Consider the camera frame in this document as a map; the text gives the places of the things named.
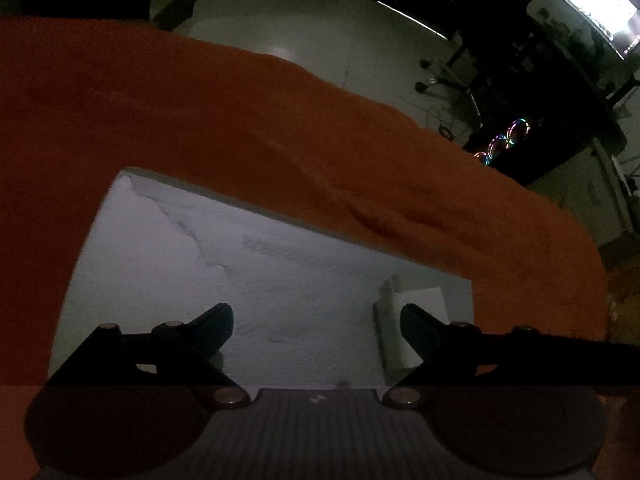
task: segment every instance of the orange blanket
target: orange blanket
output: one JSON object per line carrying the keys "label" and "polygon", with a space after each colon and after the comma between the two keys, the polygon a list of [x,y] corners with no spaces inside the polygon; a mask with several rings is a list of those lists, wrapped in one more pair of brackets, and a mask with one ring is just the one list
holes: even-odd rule
{"label": "orange blanket", "polygon": [[477,324],[602,338],[606,275],[547,200],[276,57],[106,21],[0,20],[2,384],[39,384],[76,258],[137,166],[472,280]]}

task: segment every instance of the computer monitor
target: computer monitor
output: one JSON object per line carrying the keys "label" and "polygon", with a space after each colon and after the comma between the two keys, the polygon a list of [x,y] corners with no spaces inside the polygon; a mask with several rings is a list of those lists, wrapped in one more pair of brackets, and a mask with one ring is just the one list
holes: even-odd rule
{"label": "computer monitor", "polygon": [[638,0],[565,1],[593,24],[622,59],[640,43]]}

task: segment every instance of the tiled floor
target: tiled floor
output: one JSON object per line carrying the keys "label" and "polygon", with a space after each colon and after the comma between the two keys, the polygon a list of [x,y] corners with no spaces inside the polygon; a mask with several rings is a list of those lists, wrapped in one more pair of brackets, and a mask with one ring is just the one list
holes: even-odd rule
{"label": "tiled floor", "polygon": [[[169,1],[153,0],[152,14]],[[459,135],[456,142],[471,131],[448,113],[455,91],[414,90],[416,81],[433,76],[420,59],[447,60],[457,45],[372,0],[197,0],[193,17],[176,32],[283,57],[394,106],[420,126],[437,131],[444,124]]]}

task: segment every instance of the red fabric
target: red fabric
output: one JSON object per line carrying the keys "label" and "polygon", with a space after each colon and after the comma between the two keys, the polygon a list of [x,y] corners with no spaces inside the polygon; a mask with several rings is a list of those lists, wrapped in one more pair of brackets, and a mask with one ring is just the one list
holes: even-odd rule
{"label": "red fabric", "polygon": [[0,20],[2,384],[39,384],[100,202],[156,171],[473,282],[477,324],[601,338],[567,213],[391,107],[271,56],[107,21]]}

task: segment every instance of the screw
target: screw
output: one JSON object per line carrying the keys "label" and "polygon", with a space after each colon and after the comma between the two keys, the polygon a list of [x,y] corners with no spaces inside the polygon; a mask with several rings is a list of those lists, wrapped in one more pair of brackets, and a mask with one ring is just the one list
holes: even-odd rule
{"label": "screw", "polygon": [[418,390],[414,390],[413,388],[393,388],[388,393],[389,399],[391,399],[396,404],[402,404],[403,406],[408,406],[409,404],[413,404],[420,400],[420,393]]}
{"label": "screw", "polygon": [[247,392],[242,388],[238,388],[236,386],[225,386],[224,388],[218,388],[213,393],[213,398],[217,403],[224,404],[225,406],[229,407],[243,402],[247,399],[247,397]]}

